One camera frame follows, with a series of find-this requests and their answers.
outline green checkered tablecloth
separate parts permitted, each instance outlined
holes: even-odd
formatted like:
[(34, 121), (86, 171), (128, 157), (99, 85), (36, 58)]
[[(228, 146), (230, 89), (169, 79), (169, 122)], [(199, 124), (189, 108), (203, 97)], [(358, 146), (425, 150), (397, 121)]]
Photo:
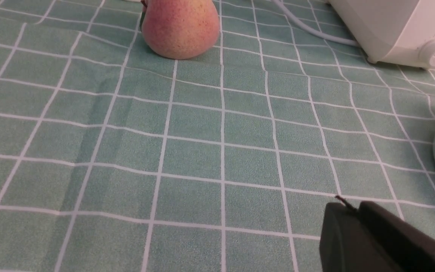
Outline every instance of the green checkered tablecloth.
[(267, 0), (214, 4), (221, 38), (177, 62), (139, 3), (0, 0), (0, 270), (319, 272), (337, 193), (435, 238), (435, 70), (371, 66)]

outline green tile pattern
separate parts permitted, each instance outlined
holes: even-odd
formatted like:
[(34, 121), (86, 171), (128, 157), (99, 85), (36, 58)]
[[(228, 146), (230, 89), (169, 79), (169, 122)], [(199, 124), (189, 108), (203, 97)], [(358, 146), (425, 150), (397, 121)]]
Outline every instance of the green tile pattern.
[[(0, 270), (319, 272), (323, 209), (435, 238), (435, 70), (371, 66), (267, 0), (156, 56), (124, 0), (0, 0)], [(285, 0), (350, 38), (323, 0)]]

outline power cord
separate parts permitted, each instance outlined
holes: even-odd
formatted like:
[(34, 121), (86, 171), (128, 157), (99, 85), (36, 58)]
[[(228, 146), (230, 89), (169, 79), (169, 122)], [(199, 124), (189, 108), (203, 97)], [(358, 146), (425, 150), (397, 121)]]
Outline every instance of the power cord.
[(280, 0), (271, 0), (271, 1), (275, 3), (276, 6), (278, 6), (281, 11), (283, 11), (283, 13), (285, 14), (286, 17), (288, 17), (288, 19), (293, 21), (293, 23), (297, 24), (297, 26), (299, 26), (302, 30), (327, 41), (341, 43), (342, 45), (351, 45), (351, 46), (360, 47), (360, 45), (354, 40), (348, 40), (344, 38), (331, 36), (323, 32), (316, 31), (315, 29), (312, 29), (311, 27), (307, 26), (304, 22), (302, 22), (300, 19), (298, 19), (295, 15), (293, 15), (293, 13), (287, 7), (285, 7), (285, 5)]

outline pink pear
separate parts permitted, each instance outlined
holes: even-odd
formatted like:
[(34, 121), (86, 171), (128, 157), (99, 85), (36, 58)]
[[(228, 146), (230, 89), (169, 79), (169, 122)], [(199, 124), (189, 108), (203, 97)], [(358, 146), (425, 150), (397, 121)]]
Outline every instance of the pink pear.
[(145, 0), (143, 39), (174, 60), (196, 57), (219, 38), (219, 15), (212, 0)]

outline wire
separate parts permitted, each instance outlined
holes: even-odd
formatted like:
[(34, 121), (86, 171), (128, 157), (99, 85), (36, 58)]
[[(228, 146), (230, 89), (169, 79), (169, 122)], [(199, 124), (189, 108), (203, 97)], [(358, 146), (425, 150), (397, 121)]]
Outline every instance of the wire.
[(293, 13), (287, 7), (285, 7), (285, 5), (280, 0), (271, 0), (271, 1), (274, 2), (280, 8), (280, 10), (282, 10), (285, 13), (288, 19), (293, 21), (293, 23), (297, 24), (304, 31), (314, 36), (317, 36), (319, 38), (322, 38), (324, 40), (332, 41), (335, 43), (341, 43), (342, 45), (351, 45), (351, 46), (360, 47), (360, 45), (354, 40), (348, 40), (344, 38), (331, 36), (323, 32), (316, 31), (315, 29), (312, 29), (311, 27), (307, 26), (304, 22), (302, 22), (300, 19), (298, 19), (295, 15), (293, 15)]

